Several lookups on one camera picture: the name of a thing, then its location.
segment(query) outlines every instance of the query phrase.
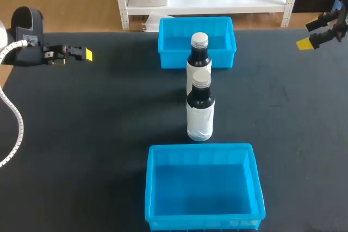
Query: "white label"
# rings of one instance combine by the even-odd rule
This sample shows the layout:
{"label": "white label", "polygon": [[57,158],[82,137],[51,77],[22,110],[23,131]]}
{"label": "white label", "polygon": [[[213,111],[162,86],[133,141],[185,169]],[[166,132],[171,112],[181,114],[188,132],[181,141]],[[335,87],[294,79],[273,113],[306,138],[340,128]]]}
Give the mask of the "white label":
{"label": "white label", "polygon": [[208,108],[192,108],[186,102],[187,133],[195,141],[206,141],[213,134],[215,102]]}
{"label": "white label", "polygon": [[189,93],[192,90],[192,78],[193,78],[194,72],[196,72],[198,70],[207,70],[209,73],[212,73],[212,61],[210,61],[210,63],[204,67],[195,67],[195,66],[190,65],[189,62],[187,62],[187,65],[186,65],[186,74],[187,74],[186,95],[189,95]]}

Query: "white cable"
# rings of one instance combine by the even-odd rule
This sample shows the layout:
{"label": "white cable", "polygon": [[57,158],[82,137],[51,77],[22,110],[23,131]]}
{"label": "white cable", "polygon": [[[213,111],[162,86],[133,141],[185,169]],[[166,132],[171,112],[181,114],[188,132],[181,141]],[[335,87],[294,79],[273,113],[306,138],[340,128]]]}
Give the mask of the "white cable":
{"label": "white cable", "polygon": [[[5,56],[12,51],[15,48],[18,47],[26,47],[28,46],[28,41],[27,40],[21,40],[18,42],[13,42],[12,44],[8,45],[7,47],[5,47],[5,49],[3,49],[0,53],[0,65],[2,63],[2,61],[5,59]],[[2,91],[2,88],[0,86],[0,98],[1,100],[4,101],[4,103],[13,111],[13,113],[16,115],[17,120],[18,120],[18,138],[16,141],[15,146],[13,147],[13,149],[11,150],[11,152],[9,153],[9,155],[7,155],[7,157],[5,159],[3,159],[0,162],[0,167],[4,166],[7,162],[10,161],[10,159],[12,159],[12,157],[15,155],[15,153],[17,152],[17,150],[19,149],[22,140],[23,140],[23,134],[24,134],[24,123],[23,123],[23,118],[20,114],[20,112],[17,110],[16,106],[13,105],[13,103],[7,98],[7,96],[4,94],[4,92]]]}

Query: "black tabletop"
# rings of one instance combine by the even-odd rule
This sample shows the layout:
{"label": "black tabletop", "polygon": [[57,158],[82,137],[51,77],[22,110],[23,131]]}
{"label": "black tabletop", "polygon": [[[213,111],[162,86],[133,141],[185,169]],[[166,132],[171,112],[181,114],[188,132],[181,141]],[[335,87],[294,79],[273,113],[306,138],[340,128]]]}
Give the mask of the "black tabletop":
{"label": "black tabletop", "polygon": [[[348,230],[348,46],[300,52],[304,30],[235,32],[231,70],[213,70],[208,142],[253,145],[261,231]],[[24,140],[0,168],[0,231],[149,231],[148,148],[191,143],[184,70],[161,70],[157,34],[47,34],[94,62],[15,68],[4,92]],[[17,122],[0,102],[0,156]]]}

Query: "black clamp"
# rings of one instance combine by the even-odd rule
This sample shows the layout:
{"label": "black clamp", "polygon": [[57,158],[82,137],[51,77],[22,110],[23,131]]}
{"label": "black clamp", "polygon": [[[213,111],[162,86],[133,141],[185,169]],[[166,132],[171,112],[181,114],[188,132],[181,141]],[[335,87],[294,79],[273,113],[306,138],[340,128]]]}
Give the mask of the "black clamp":
{"label": "black clamp", "polygon": [[43,46],[44,59],[48,64],[65,64],[65,59],[74,57],[79,61],[92,61],[92,52],[86,47],[71,47],[67,45]]}

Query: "bottle cap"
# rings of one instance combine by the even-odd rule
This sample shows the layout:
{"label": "bottle cap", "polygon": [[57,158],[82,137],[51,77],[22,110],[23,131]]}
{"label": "bottle cap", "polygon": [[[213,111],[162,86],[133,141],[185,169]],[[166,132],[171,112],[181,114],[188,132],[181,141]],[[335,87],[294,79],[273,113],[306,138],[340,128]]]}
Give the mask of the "bottle cap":
{"label": "bottle cap", "polygon": [[192,84],[197,88],[207,88],[212,82],[212,77],[207,70],[198,70],[194,72]]}
{"label": "bottle cap", "polygon": [[197,49],[203,49],[208,46],[208,36],[206,33],[198,32],[192,35],[191,45]]}

